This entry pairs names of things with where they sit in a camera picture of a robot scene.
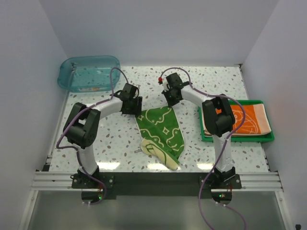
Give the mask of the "green cream patterned towel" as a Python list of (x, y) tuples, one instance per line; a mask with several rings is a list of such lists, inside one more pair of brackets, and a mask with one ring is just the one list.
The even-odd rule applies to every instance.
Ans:
[(173, 108), (163, 106), (143, 110), (136, 122), (142, 138), (142, 152), (157, 157), (168, 169), (177, 170), (185, 141)]

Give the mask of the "orange white towel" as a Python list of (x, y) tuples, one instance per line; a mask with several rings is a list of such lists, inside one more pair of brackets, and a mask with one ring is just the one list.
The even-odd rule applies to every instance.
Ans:
[[(233, 134), (234, 137), (253, 137), (263, 136), (272, 132), (269, 120), (266, 115), (265, 107), (263, 102), (252, 102), (251, 100), (241, 100), (239, 103), (243, 106), (246, 112), (246, 119), (243, 125)], [(235, 124), (233, 130), (237, 128), (242, 122), (243, 112), (239, 105), (230, 101), (230, 106), (235, 117)], [(205, 127), (203, 112), (201, 111), (201, 125), (202, 131), (204, 131), (205, 137), (211, 137), (211, 134)]]

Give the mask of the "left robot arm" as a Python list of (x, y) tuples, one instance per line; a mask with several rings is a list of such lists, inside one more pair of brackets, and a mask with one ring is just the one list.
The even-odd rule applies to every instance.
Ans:
[(63, 128), (64, 137), (76, 150), (79, 169), (71, 176), (72, 188), (103, 188), (104, 179), (95, 161), (93, 143), (97, 137), (99, 122), (111, 114), (138, 117), (142, 113), (142, 97), (139, 88), (126, 83), (122, 90), (112, 92), (111, 98), (94, 104), (74, 104)]

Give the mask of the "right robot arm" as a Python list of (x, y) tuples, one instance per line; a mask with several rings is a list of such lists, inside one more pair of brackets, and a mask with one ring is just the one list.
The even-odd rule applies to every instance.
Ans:
[(236, 175), (231, 153), (231, 135), (236, 120), (228, 97), (204, 93), (190, 82), (183, 82), (177, 73), (166, 78), (159, 77), (158, 83), (163, 86), (162, 94), (168, 106), (187, 100), (202, 109), (205, 128), (213, 138), (215, 150), (215, 164), (207, 175), (209, 182), (203, 182), (212, 187), (225, 188)]

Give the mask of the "teal plastic laundry basket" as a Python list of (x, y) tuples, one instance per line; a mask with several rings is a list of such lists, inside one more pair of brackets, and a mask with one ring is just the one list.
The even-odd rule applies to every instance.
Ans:
[(119, 60), (114, 56), (72, 57), (59, 69), (58, 86), (70, 92), (110, 91), (119, 81)]

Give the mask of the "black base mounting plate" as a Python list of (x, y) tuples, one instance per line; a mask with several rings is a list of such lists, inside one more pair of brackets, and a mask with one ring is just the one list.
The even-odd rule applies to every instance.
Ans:
[(83, 201), (116, 199), (118, 196), (200, 196), (211, 198), (218, 191), (229, 195), (241, 189), (238, 174), (222, 181), (206, 172), (82, 172), (70, 176), (71, 187), (80, 189)]

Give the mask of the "green plastic tray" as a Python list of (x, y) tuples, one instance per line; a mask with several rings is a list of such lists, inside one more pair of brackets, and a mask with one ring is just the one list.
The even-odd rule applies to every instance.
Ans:
[[(261, 100), (252, 100), (252, 102), (262, 102)], [(199, 115), (201, 115), (201, 107), (198, 108)], [(201, 138), (202, 141), (204, 142), (213, 142), (213, 138), (211, 137), (205, 137), (204, 131), (201, 129)], [(270, 134), (263, 135), (263, 136), (253, 136), (253, 137), (231, 137), (232, 142), (259, 142), (259, 143), (264, 143), (264, 142), (271, 142), (274, 140), (274, 134), (273, 130)]]

